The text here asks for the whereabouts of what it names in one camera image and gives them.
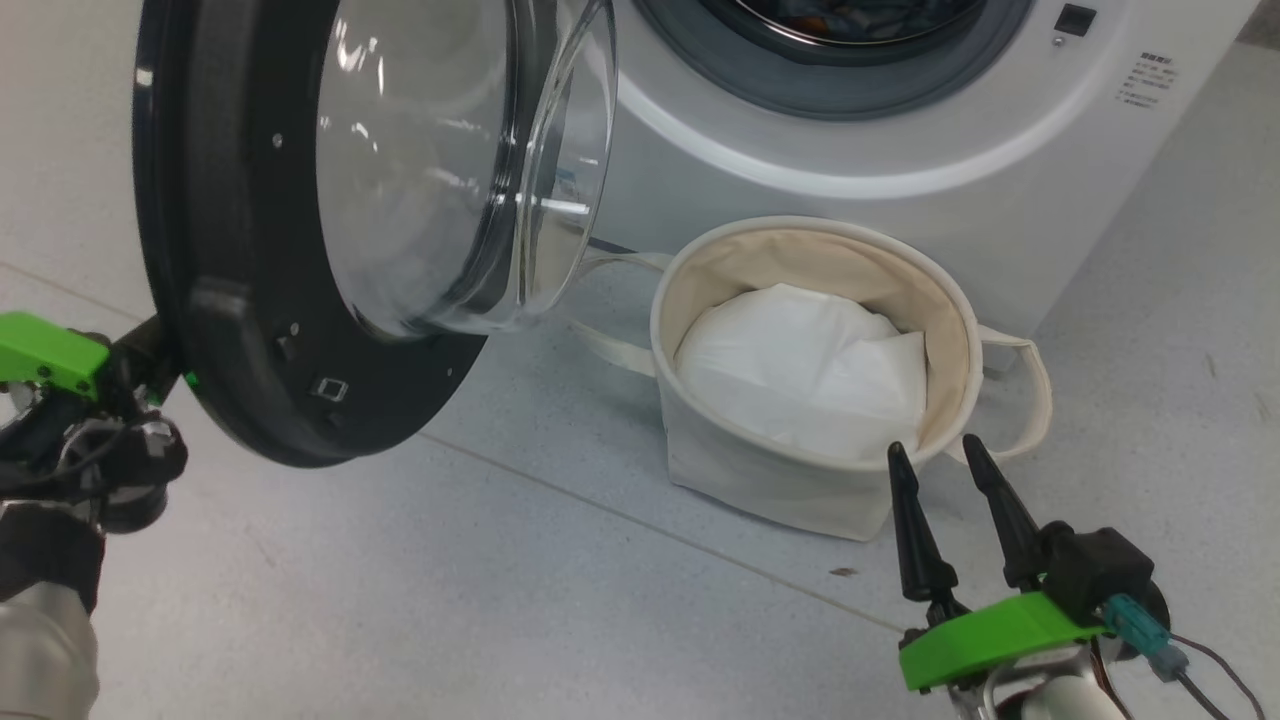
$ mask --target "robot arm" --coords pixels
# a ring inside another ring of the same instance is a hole
[[[72,506],[0,503],[0,720],[88,717],[102,547]]]
[[[942,560],[929,530],[911,462],[902,445],[893,443],[888,469],[902,596],[929,603],[928,629],[908,630],[899,646],[908,689],[945,688],[963,719],[1129,720],[1106,662],[1142,655],[1162,682],[1183,684],[1210,715],[1222,717],[1188,676],[1187,655],[1172,644],[1176,635],[1169,632],[1165,597],[1151,580],[1151,559],[1111,528],[1076,533],[1061,520],[1041,528],[982,441],[965,436],[964,450],[991,507],[1005,582],[1021,594],[978,610],[956,601],[955,569]],[[1263,717],[1225,661],[1207,653]]]
[[[83,720],[97,698],[105,533],[155,521],[186,469],[151,409],[175,377],[152,319],[109,343],[0,315],[0,720]]]

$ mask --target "gray floor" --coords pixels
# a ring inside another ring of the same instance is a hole
[[[1262,0],[1240,32],[1240,42],[1280,49],[1280,0]]]
[[[108,333],[151,311],[113,82],[134,12],[6,17],[0,307]],[[86,23],[99,32],[58,51],[60,28]],[[1146,548],[1179,629],[1272,714],[1277,74],[1280,53],[1228,55],[1042,328],[1059,414],[1007,468],[1042,520]],[[623,270],[568,306],[640,338],[652,291]],[[983,432],[1009,429],[1020,380],[989,383]],[[654,387],[585,356],[562,322],[493,341],[421,438],[334,470],[250,456],[186,393],[169,411],[193,461],[157,527],[110,543],[95,717],[948,716],[899,689],[896,641],[923,612],[899,596],[892,538],[794,532],[669,486]],[[964,473],[938,460],[922,480],[960,597],[1006,594]],[[1147,675],[1120,671],[1139,717],[1202,716]]]

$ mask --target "connector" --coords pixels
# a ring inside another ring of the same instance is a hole
[[[1107,598],[1102,624],[1140,652],[1161,682],[1172,683],[1187,673],[1187,655],[1170,644],[1169,630],[1133,597],[1120,593]]]

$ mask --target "white cloth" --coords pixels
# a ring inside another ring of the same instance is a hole
[[[845,460],[916,448],[924,419],[924,333],[835,295],[776,284],[703,313],[676,375],[726,420],[782,445]]]

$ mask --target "basket handle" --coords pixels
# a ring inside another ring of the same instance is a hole
[[[582,258],[582,263],[577,268],[576,277],[581,279],[588,273],[611,263],[627,263],[648,268],[655,273],[663,273],[667,270],[667,266],[671,265],[672,260],[672,255],[663,255],[662,252],[590,254]],[[577,334],[579,340],[582,341],[582,345],[607,363],[650,378],[658,375],[658,369],[653,361],[653,350],[640,347],[639,345],[631,345],[630,342],[623,342],[616,337],[609,337],[581,320],[570,318],[568,324],[573,329],[573,333]]]
[[[986,325],[978,325],[978,340],[983,345],[1012,347],[1032,372],[1036,397],[1030,418],[1027,419],[1027,427],[1023,428],[1023,434],[1012,447],[991,454],[995,460],[1018,457],[1039,447],[1039,443],[1044,442],[1044,436],[1048,434],[1048,424],[1053,419],[1053,387],[1048,380],[1048,370],[1044,368],[1044,360],[1039,356],[1039,348],[1029,340],[1009,336]],[[961,465],[969,464],[964,455],[963,436],[948,445],[945,452]]]

